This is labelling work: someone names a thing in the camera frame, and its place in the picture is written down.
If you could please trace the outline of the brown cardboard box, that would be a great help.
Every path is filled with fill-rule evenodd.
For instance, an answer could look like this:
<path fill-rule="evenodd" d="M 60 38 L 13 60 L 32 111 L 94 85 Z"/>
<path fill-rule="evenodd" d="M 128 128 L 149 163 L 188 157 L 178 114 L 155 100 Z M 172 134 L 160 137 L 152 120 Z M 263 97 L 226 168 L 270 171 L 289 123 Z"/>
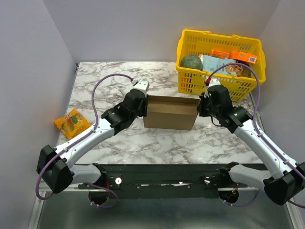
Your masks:
<path fill-rule="evenodd" d="M 190 131 L 197 118 L 199 102 L 195 98 L 149 95 L 144 127 Z"/>

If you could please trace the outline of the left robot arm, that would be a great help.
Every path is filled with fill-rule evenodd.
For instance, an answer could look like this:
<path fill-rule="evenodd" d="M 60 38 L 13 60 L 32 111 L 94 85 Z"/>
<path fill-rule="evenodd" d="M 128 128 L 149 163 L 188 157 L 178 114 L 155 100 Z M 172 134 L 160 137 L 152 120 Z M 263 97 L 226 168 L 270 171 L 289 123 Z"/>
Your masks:
<path fill-rule="evenodd" d="M 46 145 L 40 151 L 37 164 L 39 180 L 43 180 L 54 194 L 73 183 L 90 183 L 102 188 L 106 177 L 96 165 L 76 166 L 76 162 L 99 143 L 130 127 L 138 117 L 146 116 L 147 90 L 132 88 L 124 100 L 106 110 L 93 127 L 70 141 L 52 148 Z"/>

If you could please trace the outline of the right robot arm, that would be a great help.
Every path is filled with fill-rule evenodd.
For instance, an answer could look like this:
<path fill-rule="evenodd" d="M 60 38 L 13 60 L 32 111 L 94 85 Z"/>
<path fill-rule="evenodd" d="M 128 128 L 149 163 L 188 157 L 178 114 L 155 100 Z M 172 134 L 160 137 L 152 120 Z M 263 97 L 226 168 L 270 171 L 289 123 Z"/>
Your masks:
<path fill-rule="evenodd" d="M 263 191 L 274 203 L 283 205 L 305 188 L 305 165 L 284 153 L 258 127 L 243 107 L 234 107 L 227 88 L 209 86 L 200 96 L 199 116 L 211 117 L 235 134 L 259 157 L 266 170 L 256 170 L 231 162 L 221 170 L 220 183 L 230 187 L 242 183 Z"/>

